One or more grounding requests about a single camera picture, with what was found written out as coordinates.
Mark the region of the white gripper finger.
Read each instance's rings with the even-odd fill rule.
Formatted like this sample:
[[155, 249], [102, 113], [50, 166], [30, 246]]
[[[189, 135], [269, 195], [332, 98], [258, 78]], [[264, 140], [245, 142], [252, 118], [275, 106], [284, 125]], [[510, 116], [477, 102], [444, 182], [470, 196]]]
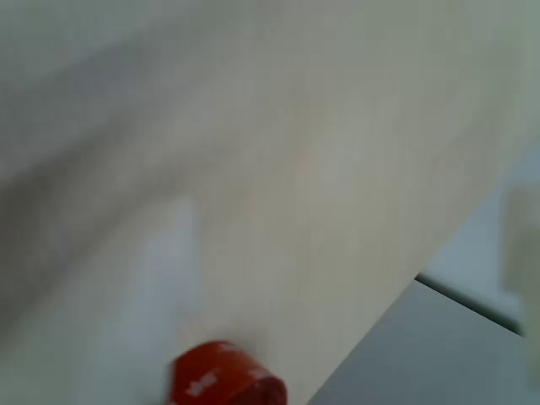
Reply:
[[197, 306], [196, 207], [188, 198], [157, 202], [144, 210], [143, 227], [144, 309], [153, 329], [175, 338]]

